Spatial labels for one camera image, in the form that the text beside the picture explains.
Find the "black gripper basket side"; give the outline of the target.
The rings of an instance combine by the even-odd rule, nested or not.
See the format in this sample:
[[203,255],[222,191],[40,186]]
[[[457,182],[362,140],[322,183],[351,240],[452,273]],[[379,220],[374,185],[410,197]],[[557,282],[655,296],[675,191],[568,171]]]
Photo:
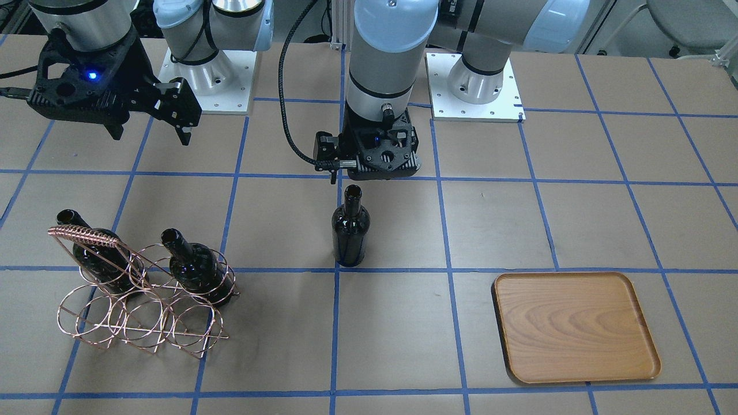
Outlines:
[[86,52],[75,50],[63,29],[53,29],[27,103],[50,120],[103,125],[113,140],[121,140],[132,111],[173,126],[182,145],[190,144],[201,118],[187,79],[156,78],[135,27],[115,44]]

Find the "black gripper tray side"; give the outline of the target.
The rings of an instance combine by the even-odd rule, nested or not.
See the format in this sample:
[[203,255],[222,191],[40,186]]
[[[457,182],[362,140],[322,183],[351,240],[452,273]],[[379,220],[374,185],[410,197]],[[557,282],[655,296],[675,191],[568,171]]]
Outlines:
[[346,107],[341,134],[317,131],[313,156],[329,164],[333,179],[338,168],[345,168],[351,179],[394,179],[421,168],[418,144],[408,110],[389,124],[366,120]]

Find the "arm base plate basket side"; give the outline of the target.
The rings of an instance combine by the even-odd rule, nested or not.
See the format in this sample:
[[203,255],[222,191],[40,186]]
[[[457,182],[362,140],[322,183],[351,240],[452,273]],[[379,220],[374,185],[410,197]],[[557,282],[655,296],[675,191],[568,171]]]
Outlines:
[[186,78],[203,114],[248,115],[259,58],[254,51],[224,50],[208,63],[188,66],[173,63],[167,50],[159,79]]

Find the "arm base plate tray side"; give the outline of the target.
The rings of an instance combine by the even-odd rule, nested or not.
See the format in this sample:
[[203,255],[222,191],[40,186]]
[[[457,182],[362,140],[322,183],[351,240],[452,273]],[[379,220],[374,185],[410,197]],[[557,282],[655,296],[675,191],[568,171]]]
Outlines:
[[525,110],[511,61],[501,73],[470,73],[458,53],[428,52],[426,68],[435,120],[462,122],[525,121]]

